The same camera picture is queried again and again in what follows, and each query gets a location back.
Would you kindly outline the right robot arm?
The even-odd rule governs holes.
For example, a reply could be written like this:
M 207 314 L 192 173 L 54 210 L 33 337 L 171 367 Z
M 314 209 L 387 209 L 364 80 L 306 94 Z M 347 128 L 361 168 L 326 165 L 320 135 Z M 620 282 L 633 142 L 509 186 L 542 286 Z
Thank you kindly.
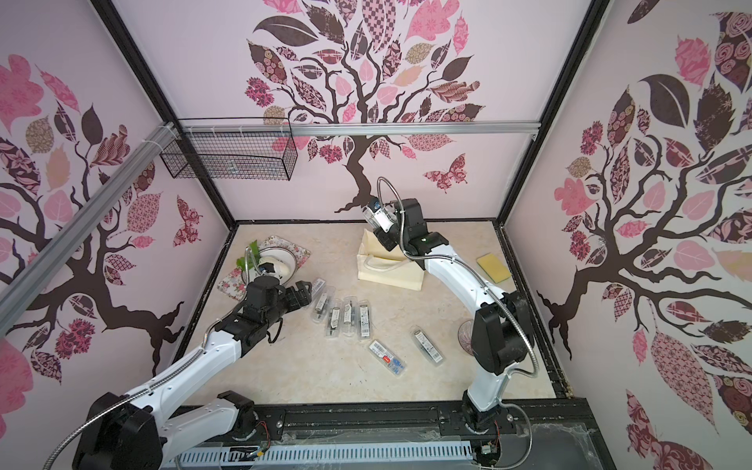
M 507 293 L 483 278 L 446 237 L 430 231 L 417 200 L 386 204 L 373 197 L 363 215 L 383 248 L 400 249 L 472 313 L 470 348 L 478 369 L 463 394 L 462 413 L 470 430 L 487 431 L 508 409 L 503 392 L 511 377 L 535 378 L 540 371 L 530 307 L 519 293 Z

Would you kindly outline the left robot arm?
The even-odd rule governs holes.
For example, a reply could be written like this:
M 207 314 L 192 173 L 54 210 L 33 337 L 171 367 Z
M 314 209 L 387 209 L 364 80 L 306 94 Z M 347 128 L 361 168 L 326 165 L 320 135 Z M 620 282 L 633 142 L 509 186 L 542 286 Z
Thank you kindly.
M 312 300 L 313 286 L 307 281 L 285 287 L 273 275 L 255 278 L 245 297 L 208 328 L 202 343 L 187 356 L 121 396 L 100 397 L 90 407 L 86 423 L 56 446 L 44 468 L 52 468 L 72 443 L 78 445 L 74 469 L 159 469 L 217 436 L 252 438 L 260 417 L 254 402 L 236 392 L 223 392 L 186 413 L 176 411 L 258 343 L 275 343 L 278 337 L 270 328 L 281 326 L 284 315 Z

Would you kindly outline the compass case with red label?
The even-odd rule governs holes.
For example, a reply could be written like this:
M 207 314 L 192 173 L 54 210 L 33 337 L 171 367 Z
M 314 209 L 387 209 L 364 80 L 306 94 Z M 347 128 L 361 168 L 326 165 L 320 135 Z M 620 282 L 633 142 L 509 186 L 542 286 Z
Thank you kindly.
M 325 292 L 327 283 L 322 278 L 317 278 L 315 282 L 313 282 L 313 287 L 311 287 L 311 301 L 314 303 L 316 302 L 320 296 Z

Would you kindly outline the cream canvas tote bag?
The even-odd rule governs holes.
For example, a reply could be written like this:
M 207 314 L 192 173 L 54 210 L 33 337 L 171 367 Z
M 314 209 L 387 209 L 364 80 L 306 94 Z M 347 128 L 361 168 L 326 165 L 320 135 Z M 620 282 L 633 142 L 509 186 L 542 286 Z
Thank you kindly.
M 399 248 L 386 250 L 376 236 L 365 229 L 356 254 L 358 279 L 410 291 L 420 291 L 424 270 Z

